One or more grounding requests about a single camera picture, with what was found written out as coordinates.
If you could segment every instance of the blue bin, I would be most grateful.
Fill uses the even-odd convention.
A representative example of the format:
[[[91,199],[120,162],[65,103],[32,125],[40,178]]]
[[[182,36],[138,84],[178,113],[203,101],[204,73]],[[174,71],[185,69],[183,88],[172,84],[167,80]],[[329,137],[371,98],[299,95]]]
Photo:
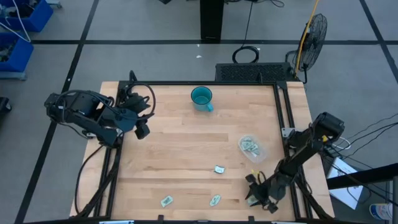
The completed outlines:
[[[15,0],[15,2],[19,7],[23,3],[29,3],[29,0]],[[0,4],[7,7],[15,7],[12,0],[0,0]],[[30,17],[21,18],[21,20],[25,25],[26,31],[40,32],[44,28],[47,21],[49,21],[52,13],[53,10],[47,1],[40,0]],[[13,30],[22,30],[21,22],[17,17],[8,17],[7,20],[3,17],[0,17],[0,22]]]
[[[33,52],[33,45],[20,39],[13,33],[0,33],[0,46],[17,44],[11,52],[7,62],[0,62],[0,71],[23,72]]]

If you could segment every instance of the mug handle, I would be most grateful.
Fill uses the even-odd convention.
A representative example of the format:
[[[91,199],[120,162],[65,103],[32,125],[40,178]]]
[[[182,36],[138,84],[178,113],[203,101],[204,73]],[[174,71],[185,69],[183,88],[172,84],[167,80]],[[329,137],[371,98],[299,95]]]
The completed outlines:
[[[213,105],[211,103],[207,104],[207,109],[212,112],[214,110]]]

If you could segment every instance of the gray floor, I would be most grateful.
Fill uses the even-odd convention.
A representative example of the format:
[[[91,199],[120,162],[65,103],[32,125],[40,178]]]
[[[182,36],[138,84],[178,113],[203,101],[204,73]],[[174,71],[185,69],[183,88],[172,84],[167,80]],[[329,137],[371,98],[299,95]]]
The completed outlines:
[[[35,40],[79,40],[93,0],[61,0]],[[251,40],[299,40],[314,0],[255,4],[249,26]],[[398,2],[366,0],[385,40],[398,40]],[[250,3],[225,5],[223,39],[243,39]],[[322,0],[317,12],[328,19],[327,40],[376,40],[358,0]],[[200,38],[199,1],[173,0],[168,5],[148,0],[99,0],[88,40],[195,40]],[[240,45],[85,45],[71,89],[100,90],[103,81],[126,80],[134,70],[140,80],[214,80],[215,64],[230,63]],[[255,45],[260,62],[281,62],[296,45]],[[42,147],[50,121],[43,103],[62,89],[77,45],[34,45],[28,80],[0,81],[0,95],[11,99],[12,113],[0,127],[0,222],[12,223]],[[398,46],[389,45],[398,60]],[[242,52],[240,62],[252,55]],[[308,73],[310,111],[328,111],[346,122],[344,136],[398,111],[398,84],[379,45],[325,45]],[[353,158],[373,167],[398,161],[392,128]],[[369,139],[353,147],[364,144]],[[73,131],[57,127],[26,221],[67,218],[86,142]],[[352,165],[366,169],[361,164]],[[372,198],[352,211],[333,201],[337,217],[373,222],[366,210]]]

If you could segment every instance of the cable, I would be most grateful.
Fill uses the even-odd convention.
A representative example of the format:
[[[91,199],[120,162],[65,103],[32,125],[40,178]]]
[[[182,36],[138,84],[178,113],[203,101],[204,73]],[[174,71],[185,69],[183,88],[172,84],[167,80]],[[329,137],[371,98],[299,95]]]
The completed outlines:
[[[17,32],[13,31],[11,28],[8,28],[8,26],[4,25],[4,24],[1,23],[1,22],[0,22],[0,25],[2,25],[2,26],[3,26],[4,28],[6,28],[7,30],[13,32],[15,35],[17,35],[17,36],[18,36],[19,38],[21,38],[22,40],[24,40],[24,41],[30,43],[31,40],[30,40],[30,37],[29,37],[29,35],[27,34],[26,30],[25,30],[25,26],[24,26],[24,23],[22,22],[21,15],[19,14],[19,10],[18,10],[17,3],[15,3],[15,0],[12,0],[12,2],[13,2],[14,5],[15,5],[15,9],[16,9],[16,11],[17,11],[17,15],[18,15],[19,22],[21,23],[21,26],[22,26],[22,28],[23,28],[23,30],[24,30],[24,32],[25,32],[25,35],[26,35],[27,39],[23,38],[23,37],[22,37],[21,35],[19,35]]]
[[[367,202],[368,200],[369,200],[369,198],[371,198],[371,196],[372,196],[372,192],[369,190],[369,195],[368,195],[368,197],[365,199],[365,200],[363,200],[362,202],[360,202],[358,199],[356,199],[356,197],[354,197],[354,195],[352,195],[351,194],[351,192],[349,191],[349,187],[347,187],[346,188],[347,189],[347,192],[351,195],[351,197],[355,200],[355,201],[357,201],[358,203],[360,203],[360,204],[364,204],[365,202]]]
[[[351,153],[350,155],[348,155],[348,156],[346,156],[346,157],[350,157],[350,156],[354,155],[354,154],[355,154],[356,152],[358,152],[360,149],[362,149],[363,147],[367,146],[370,142],[376,140],[384,131],[387,131],[388,129],[393,128],[393,127],[394,127],[395,125],[397,125],[397,124],[394,124],[394,125],[390,126],[389,128],[384,129],[384,130],[383,130],[382,132],[380,132],[376,137],[372,138],[372,139],[371,139],[370,141],[368,141],[366,144],[364,144],[364,145],[362,145],[361,147],[357,148],[353,153]]]
[[[79,214],[79,213],[80,213],[80,212],[79,212],[79,208],[78,208],[78,206],[77,206],[77,193],[78,193],[78,188],[79,188],[79,181],[80,181],[81,172],[82,172],[84,166],[86,165],[86,163],[87,163],[98,151],[100,151],[100,149],[101,149],[102,147],[104,147],[104,146],[100,146],[100,147],[97,148],[93,153],[91,153],[91,155],[89,155],[89,156],[87,157],[87,159],[83,162],[83,164],[82,164],[81,167],[80,167],[79,173],[78,173],[78,175],[77,175],[77,181],[76,181],[76,187],[75,187],[75,201],[74,201],[74,203],[75,203],[75,211],[76,211],[76,214]]]
[[[251,11],[252,11],[252,9],[253,9],[253,2],[252,2],[251,5],[250,5],[249,19],[248,19],[248,24],[247,24],[247,26],[246,26],[246,33],[245,33],[245,35],[244,35],[243,44],[242,44],[242,46],[241,46],[240,48],[238,48],[237,50],[235,50],[234,53],[232,54],[232,61],[233,61],[234,63],[238,63],[238,61],[236,60],[236,55],[237,55],[238,52],[240,52],[241,50],[251,50],[251,51],[253,51],[253,52],[256,54],[256,57],[255,57],[254,60],[251,61],[250,63],[257,63],[257,62],[259,61],[260,52],[259,52],[259,50],[257,49],[257,47],[253,47],[253,46],[246,46],[246,47],[243,47],[244,44],[246,43],[246,38],[247,38],[247,36],[248,36],[249,23],[250,23],[250,18],[251,18]]]
[[[395,125],[397,125],[397,124],[398,124],[398,123],[388,124],[388,125],[383,126],[383,127],[379,128],[379,129],[377,129],[377,130],[375,130],[375,131],[372,131],[372,132],[370,132],[370,133],[368,133],[368,134],[365,134],[364,136],[361,136],[361,137],[355,139],[353,142],[351,142],[350,145],[354,144],[356,141],[358,141],[358,140],[360,140],[360,139],[362,139],[362,138],[365,138],[366,136],[369,136],[369,135],[371,135],[371,134],[373,134],[373,133],[375,133],[375,132],[377,132],[377,131],[379,131],[379,130],[381,130],[381,129],[383,129],[383,128],[387,128],[387,127],[389,127],[389,126],[395,126]],[[348,146],[346,146],[344,149],[340,149],[338,152],[341,152],[341,151],[345,150],[347,147],[348,147]]]
[[[308,21],[307,26],[305,27],[303,38],[300,41],[300,47],[298,48],[298,52],[297,52],[297,63],[296,63],[295,71],[294,71],[295,76],[296,76],[296,74],[297,74],[297,72],[299,70],[299,66],[300,66],[300,58],[301,58],[301,53],[302,53],[302,50],[303,50],[305,34],[308,32],[308,28],[310,27],[310,24],[311,24],[311,21],[312,21],[312,17],[313,17],[313,15],[315,13],[315,10],[317,9],[318,2],[319,2],[319,0],[317,0],[315,2],[315,5],[313,6],[310,20]]]
[[[389,117],[389,118],[383,118],[383,119],[380,119],[379,121],[376,121],[375,123],[373,123],[373,124],[369,125],[369,126],[368,126],[368,127],[366,127],[365,129],[363,129],[363,130],[359,131],[358,133],[354,134],[353,136],[349,137],[348,139],[351,139],[351,138],[353,138],[353,137],[355,137],[355,136],[357,136],[357,135],[361,134],[362,132],[364,132],[364,131],[368,130],[368,129],[369,129],[371,126],[374,126],[374,125],[376,125],[376,124],[380,123],[381,121],[385,121],[385,120],[391,119],[391,118],[393,118],[393,117],[395,117],[395,116],[397,116],[397,115],[398,115],[398,113],[396,113],[396,114],[392,115],[392,116],[391,116],[391,117]]]
[[[351,149],[351,143],[350,143],[347,139],[345,139],[345,138],[343,138],[343,137],[339,137],[339,138],[342,139],[343,142],[347,142],[348,148],[343,148],[343,147],[340,147],[340,146],[339,146],[339,145],[341,145],[341,143],[343,143],[343,142],[339,143],[338,145],[332,144],[332,146],[334,146],[335,148],[344,149],[344,150]]]
[[[332,148],[332,149],[333,149],[337,154],[339,154],[341,157],[344,157],[344,155],[342,155],[341,153],[339,153],[335,148]],[[361,162],[361,161],[357,161],[356,159],[353,159],[353,158],[351,158],[351,157],[346,157],[346,158],[344,158],[344,159],[351,159],[352,161],[355,161],[355,162],[360,163],[360,164],[362,164],[362,165],[364,165],[364,166],[367,166],[367,167],[369,167],[370,169],[374,169],[373,167],[371,167],[371,166],[369,166],[369,165],[367,165],[367,164],[365,164],[365,163],[363,163],[363,162]],[[371,184],[371,185],[372,185],[373,187],[375,187],[375,188],[377,188],[377,189],[379,189],[379,190],[385,192],[385,193],[392,194],[392,193],[390,193],[390,192],[387,192],[387,191],[381,189],[380,187],[378,187],[378,186],[376,186],[376,185],[374,185],[374,184]]]
[[[150,93],[152,94],[153,101],[154,101],[154,103],[153,103],[153,105],[152,105],[152,110],[150,111],[150,113],[147,114],[147,115],[143,115],[143,116],[141,116],[140,118],[137,119],[138,121],[140,121],[140,120],[143,120],[143,119],[149,119],[151,116],[155,115],[156,96],[155,96],[155,92],[154,92],[154,90],[152,89],[152,87],[150,87],[148,84],[139,83],[139,82],[135,82],[135,83],[133,83],[131,86],[129,86],[129,87],[127,88],[126,92],[129,93],[129,91],[130,91],[134,86],[138,86],[138,85],[146,86],[146,87],[149,89]],[[149,101],[149,98],[150,98],[150,97],[149,97],[149,96],[144,97],[144,99],[146,99],[146,98],[147,98],[147,101],[146,101],[146,103],[147,103],[147,102]]]
[[[338,152],[335,148],[331,147],[331,149],[334,150],[341,158],[344,157],[344,155],[342,155],[340,152]],[[370,169],[374,169],[373,167],[371,167],[371,166],[369,166],[369,165],[367,165],[367,164],[365,164],[365,163],[363,163],[363,162],[361,162],[361,161],[357,161],[356,159],[353,159],[353,158],[351,158],[351,157],[346,157],[346,158],[344,158],[344,159],[351,159],[352,161],[355,161],[355,162],[357,162],[357,163],[359,163],[359,164],[362,164],[362,165],[364,165],[364,166],[367,166],[367,167],[370,168]]]
[[[332,162],[328,161],[327,159],[325,159],[324,161],[327,161],[333,168],[335,168],[336,170],[338,170],[338,171],[344,173],[344,175],[347,176],[349,179],[351,179],[353,182],[357,183],[358,185],[362,185],[364,188],[367,188],[370,192],[376,194],[377,196],[379,196],[379,197],[381,197],[381,198],[383,198],[383,199],[386,199],[388,202],[390,202],[390,203],[392,203],[393,205],[395,205],[395,206],[398,207],[398,204],[396,204],[396,203],[393,202],[392,200],[386,198],[385,196],[381,195],[380,193],[378,193],[378,192],[376,192],[376,191],[370,189],[370,188],[368,187],[368,185],[366,185],[366,184],[364,184],[364,183],[361,183],[360,181],[356,180],[354,177],[352,177],[351,175],[349,175],[349,174],[347,174],[346,172],[342,171],[339,167],[335,166]]]
[[[63,123],[58,123],[58,124],[60,124],[60,125],[62,125],[62,126],[69,127],[69,128],[71,128],[72,130],[74,130],[80,137],[82,137],[82,138],[84,138],[84,139],[88,139],[86,136],[80,134],[79,131],[76,130],[74,127],[72,127],[72,126],[70,126],[70,125],[67,125],[67,124],[63,124]]]
[[[262,2],[265,2],[265,1],[272,2],[273,5],[276,6],[276,7],[285,7],[285,3],[282,2],[281,0],[262,0],[262,1],[254,2],[254,3],[262,3]]]

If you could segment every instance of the wooden tabletop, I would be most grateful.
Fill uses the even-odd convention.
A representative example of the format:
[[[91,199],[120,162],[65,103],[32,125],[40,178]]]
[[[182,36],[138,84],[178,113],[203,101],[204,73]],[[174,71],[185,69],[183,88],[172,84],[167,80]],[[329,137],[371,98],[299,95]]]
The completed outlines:
[[[118,82],[104,82],[101,94],[116,96]],[[194,86],[152,86],[157,105],[148,126],[150,134],[138,140],[133,131],[126,133],[121,154],[112,219],[156,220],[294,220],[289,189],[274,214],[245,201],[252,170],[269,177],[284,157],[275,98],[271,86],[208,86],[213,92],[212,113],[193,109],[190,98]],[[288,83],[290,104],[297,128],[311,122],[302,83]],[[133,91],[150,96],[144,86]],[[285,125],[288,126],[283,94],[280,91]],[[267,151],[266,159],[254,164],[240,151],[238,140],[255,135]],[[85,158],[96,148],[96,139],[88,141]],[[82,209],[98,188],[104,152],[86,165],[80,179],[79,208]],[[225,167],[223,174],[214,166]],[[313,196],[324,210],[334,216],[319,155],[304,164],[305,176]],[[297,189],[301,215],[305,216],[302,196]],[[211,207],[214,195],[221,195]],[[162,208],[166,196],[174,201]],[[104,214],[108,193],[103,197]]]

